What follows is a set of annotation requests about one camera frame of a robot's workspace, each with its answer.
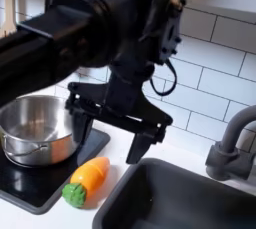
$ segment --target black sink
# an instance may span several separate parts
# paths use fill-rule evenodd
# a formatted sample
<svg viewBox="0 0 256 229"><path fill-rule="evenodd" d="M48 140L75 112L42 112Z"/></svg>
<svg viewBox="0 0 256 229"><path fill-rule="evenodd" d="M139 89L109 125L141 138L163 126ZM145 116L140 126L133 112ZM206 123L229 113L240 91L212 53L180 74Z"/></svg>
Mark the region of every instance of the black sink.
<svg viewBox="0 0 256 229"><path fill-rule="evenodd" d="M131 166L93 229L256 229L256 197L157 159Z"/></svg>

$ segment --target cable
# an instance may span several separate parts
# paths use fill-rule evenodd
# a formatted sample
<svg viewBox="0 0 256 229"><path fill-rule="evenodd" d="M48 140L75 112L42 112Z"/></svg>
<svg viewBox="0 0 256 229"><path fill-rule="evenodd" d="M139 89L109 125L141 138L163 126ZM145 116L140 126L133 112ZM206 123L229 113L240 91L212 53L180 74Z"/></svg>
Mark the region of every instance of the cable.
<svg viewBox="0 0 256 229"><path fill-rule="evenodd" d="M174 75L174 82L173 82L172 87L171 87L169 90L165 91L165 92L159 92L159 91L156 90L156 88L155 88L153 79L150 79L150 84L151 84L153 90L156 92L157 95L159 95L159 96L161 96L161 97L170 95L170 94L175 90L176 85L177 85L177 73L176 73L175 68L173 67L173 65L172 65L172 63L171 63L171 61L170 61L170 59L167 59L167 60L165 61L165 64L168 66L168 68L170 69L170 71L171 71L171 72L173 73L173 75Z"/></svg>

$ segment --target orange carrot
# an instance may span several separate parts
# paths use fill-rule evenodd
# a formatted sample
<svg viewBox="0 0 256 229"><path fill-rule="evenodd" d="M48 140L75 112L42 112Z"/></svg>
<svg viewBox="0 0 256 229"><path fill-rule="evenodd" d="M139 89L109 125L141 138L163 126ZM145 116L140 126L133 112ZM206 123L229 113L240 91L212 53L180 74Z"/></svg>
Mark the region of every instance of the orange carrot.
<svg viewBox="0 0 256 229"><path fill-rule="evenodd" d="M62 190L62 196L74 207L80 208L105 181L110 162L106 157L94 158L80 166L71 176L70 184Z"/></svg>

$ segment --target robot mount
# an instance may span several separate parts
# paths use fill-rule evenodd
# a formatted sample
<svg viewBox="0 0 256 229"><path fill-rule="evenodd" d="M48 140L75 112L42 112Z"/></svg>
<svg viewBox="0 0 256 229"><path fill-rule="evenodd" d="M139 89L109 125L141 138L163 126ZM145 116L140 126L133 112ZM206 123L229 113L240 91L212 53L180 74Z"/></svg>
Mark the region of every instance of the robot mount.
<svg viewBox="0 0 256 229"><path fill-rule="evenodd" d="M94 119L133 132L127 163L138 162L151 144L162 142L172 124L169 115L146 99L142 85L150 80L159 95L174 90L177 75L169 57L181 41L184 5L185 0L46 0L45 14L21 23L17 33L0 41L0 91L6 93L0 105L55 84L79 66L108 65L108 83L68 86L73 138L83 142ZM174 74L169 91L156 90L154 64L166 65ZM15 68L11 75L9 66ZM8 92L2 82L11 76L20 83L11 82Z"/></svg>

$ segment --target gray faucet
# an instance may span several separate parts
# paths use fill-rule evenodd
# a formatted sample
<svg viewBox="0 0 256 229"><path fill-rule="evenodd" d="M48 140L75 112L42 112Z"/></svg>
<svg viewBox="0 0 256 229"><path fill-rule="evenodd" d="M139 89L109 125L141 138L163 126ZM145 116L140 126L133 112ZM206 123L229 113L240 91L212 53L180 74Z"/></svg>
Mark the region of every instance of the gray faucet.
<svg viewBox="0 0 256 229"><path fill-rule="evenodd" d="M243 128L256 121L256 105L237 113L229 122L223 139L210 149L206 160L207 174L218 181L225 181L232 175L248 179L255 154L236 148Z"/></svg>

